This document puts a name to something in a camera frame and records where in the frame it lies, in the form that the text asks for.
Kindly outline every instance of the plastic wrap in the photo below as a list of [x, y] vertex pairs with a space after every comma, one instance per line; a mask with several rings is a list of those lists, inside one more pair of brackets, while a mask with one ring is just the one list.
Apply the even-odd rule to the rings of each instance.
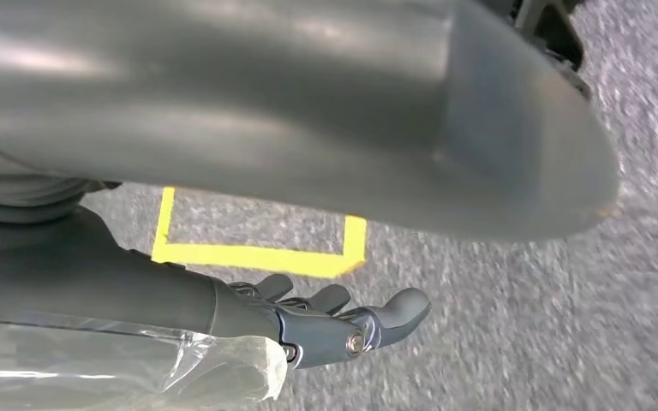
[[264, 337], [0, 315], [0, 411], [227, 409], [275, 398], [286, 371]]

